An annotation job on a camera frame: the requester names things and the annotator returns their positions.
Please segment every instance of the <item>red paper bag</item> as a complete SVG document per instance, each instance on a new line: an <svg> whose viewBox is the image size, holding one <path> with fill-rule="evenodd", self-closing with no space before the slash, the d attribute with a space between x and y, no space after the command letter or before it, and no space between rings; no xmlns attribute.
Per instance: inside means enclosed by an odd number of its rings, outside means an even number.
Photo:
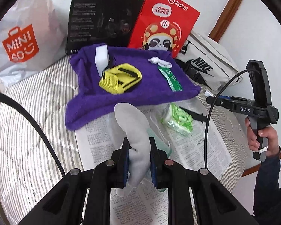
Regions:
<svg viewBox="0 0 281 225"><path fill-rule="evenodd" d="M128 47L170 51L174 58L199 15L181 0L145 0Z"/></svg>

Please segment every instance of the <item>miniso shopping bag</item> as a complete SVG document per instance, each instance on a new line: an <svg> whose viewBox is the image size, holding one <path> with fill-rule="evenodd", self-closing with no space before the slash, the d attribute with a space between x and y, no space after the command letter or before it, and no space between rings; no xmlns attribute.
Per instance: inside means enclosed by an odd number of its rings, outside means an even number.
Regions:
<svg viewBox="0 0 281 225"><path fill-rule="evenodd" d="M176 57L199 15L181 0L145 0L128 47L170 51Z"/></svg>
<svg viewBox="0 0 281 225"><path fill-rule="evenodd" d="M0 78L5 86L65 55L52 0L18 0L0 21Z"/></svg>

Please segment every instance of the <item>black product box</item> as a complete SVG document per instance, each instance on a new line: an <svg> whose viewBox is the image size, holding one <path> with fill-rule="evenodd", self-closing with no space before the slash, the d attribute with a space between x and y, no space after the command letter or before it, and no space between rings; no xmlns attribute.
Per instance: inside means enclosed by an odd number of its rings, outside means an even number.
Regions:
<svg viewBox="0 0 281 225"><path fill-rule="evenodd" d="M128 46L144 1L72 0L67 53L77 53L83 46L96 43Z"/></svg>

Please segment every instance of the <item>white plastic bag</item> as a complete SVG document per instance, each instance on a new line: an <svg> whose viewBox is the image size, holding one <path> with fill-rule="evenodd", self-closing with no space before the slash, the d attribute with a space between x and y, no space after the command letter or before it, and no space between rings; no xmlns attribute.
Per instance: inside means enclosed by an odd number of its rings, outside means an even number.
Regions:
<svg viewBox="0 0 281 225"><path fill-rule="evenodd" d="M239 69L224 47L209 37L191 31L187 41L178 53L177 59L190 63L203 77L212 90L220 90ZM239 83L242 77L231 83Z"/></svg>
<svg viewBox="0 0 281 225"><path fill-rule="evenodd" d="M65 55L52 0L18 0L0 21L0 78L5 86Z"/></svg>

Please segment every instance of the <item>sleeve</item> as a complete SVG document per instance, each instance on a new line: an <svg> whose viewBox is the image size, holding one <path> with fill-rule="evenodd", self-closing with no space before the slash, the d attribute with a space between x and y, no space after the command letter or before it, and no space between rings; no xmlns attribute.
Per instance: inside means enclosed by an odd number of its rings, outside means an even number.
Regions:
<svg viewBox="0 0 281 225"><path fill-rule="evenodd" d="M267 157L258 170L253 206L254 215L257 217L281 201L281 188L279 188L278 183L280 172L279 155L280 152L274 157Z"/></svg>

